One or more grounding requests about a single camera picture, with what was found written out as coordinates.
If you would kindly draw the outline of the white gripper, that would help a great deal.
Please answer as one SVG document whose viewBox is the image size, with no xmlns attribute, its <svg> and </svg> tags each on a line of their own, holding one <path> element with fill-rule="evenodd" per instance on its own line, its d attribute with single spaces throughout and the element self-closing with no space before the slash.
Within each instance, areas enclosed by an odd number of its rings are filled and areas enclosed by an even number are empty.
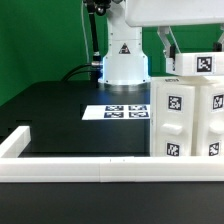
<svg viewBox="0 0 224 224">
<path fill-rule="evenodd" d="M 218 24 L 222 35 L 214 52 L 224 52 L 224 0 L 126 0 L 125 20 L 130 26 L 155 27 L 164 45 L 166 70 L 175 70 L 180 48 L 170 26 Z"/>
</svg>

